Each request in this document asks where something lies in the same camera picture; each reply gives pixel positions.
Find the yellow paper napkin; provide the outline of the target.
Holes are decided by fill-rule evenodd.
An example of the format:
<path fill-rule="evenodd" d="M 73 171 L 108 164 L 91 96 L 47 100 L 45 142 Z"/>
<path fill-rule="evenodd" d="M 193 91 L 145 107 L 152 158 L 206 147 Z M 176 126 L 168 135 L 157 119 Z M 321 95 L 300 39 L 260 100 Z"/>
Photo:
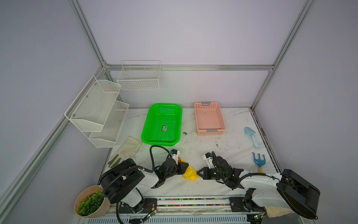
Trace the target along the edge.
<path fill-rule="evenodd" d="M 181 166 L 183 177 L 186 180 L 195 181 L 197 178 L 199 178 L 199 176 L 197 175 L 197 171 L 194 168 L 192 168 L 183 159 L 180 160 L 180 166 Z"/>

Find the green plastic basket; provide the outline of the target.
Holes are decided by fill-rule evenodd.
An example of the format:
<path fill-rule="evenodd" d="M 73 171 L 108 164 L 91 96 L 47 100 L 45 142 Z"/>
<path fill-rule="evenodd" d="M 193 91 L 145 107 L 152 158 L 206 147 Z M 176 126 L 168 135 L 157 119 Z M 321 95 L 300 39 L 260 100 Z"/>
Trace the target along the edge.
<path fill-rule="evenodd" d="M 141 134 L 148 145 L 173 147 L 180 141 L 183 109 L 175 104 L 154 104 L 149 110 Z"/>

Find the pink plastic basket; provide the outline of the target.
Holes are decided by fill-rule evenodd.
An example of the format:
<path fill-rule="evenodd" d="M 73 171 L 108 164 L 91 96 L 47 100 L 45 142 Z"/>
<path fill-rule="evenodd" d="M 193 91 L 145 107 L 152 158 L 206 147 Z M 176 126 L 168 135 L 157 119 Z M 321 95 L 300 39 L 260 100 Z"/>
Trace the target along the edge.
<path fill-rule="evenodd" d="M 218 102 L 195 102 L 194 113 L 199 136 L 224 134 L 226 126 Z"/>

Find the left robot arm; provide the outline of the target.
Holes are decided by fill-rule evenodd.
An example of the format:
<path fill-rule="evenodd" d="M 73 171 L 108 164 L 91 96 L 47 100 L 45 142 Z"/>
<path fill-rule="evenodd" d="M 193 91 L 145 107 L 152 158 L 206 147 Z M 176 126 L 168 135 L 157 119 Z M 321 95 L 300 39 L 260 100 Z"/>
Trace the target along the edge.
<path fill-rule="evenodd" d="M 162 165 L 155 166 L 153 148 L 158 147 L 167 152 L 166 160 Z M 152 145 L 149 149 L 152 169 L 137 165 L 133 159 L 127 159 L 101 175 L 99 183 L 103 188 L 102 196 L 111 204 L 116 205 L 116 217 L 120 224 L 120 206 L 128 206 L 133 213 L 140 213 L 149 208 L 148 214 L 142 218 L 129 221 L 130 224 L 142 224 L 157 213 L 157 200 L 145 199 L 138 189 L 139 185 L 157 189 L 165 181 L 175 175 L 183 175 L 189 164 L 179 158 L 180 151 L 168 150 L 163 146 Z"/>

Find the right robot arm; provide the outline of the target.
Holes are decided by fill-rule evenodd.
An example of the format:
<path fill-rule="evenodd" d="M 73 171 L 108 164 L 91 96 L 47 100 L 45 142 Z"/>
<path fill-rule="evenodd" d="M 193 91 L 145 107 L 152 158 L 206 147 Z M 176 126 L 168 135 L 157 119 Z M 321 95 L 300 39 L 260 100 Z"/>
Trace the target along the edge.
<path fill-rule="evenodd" d="M 232 211 L 268 212 L 270 207 L 289 209 L 306 219 L 317 220 L 320 191 L 290 169 L 267 174 L 233 168 L 214 152 L 203 156 L 207 166 L 197 171 L 204 180 L 215 180 L 230 188 L 244 189 L 241 197 L 230 199 Z"/>

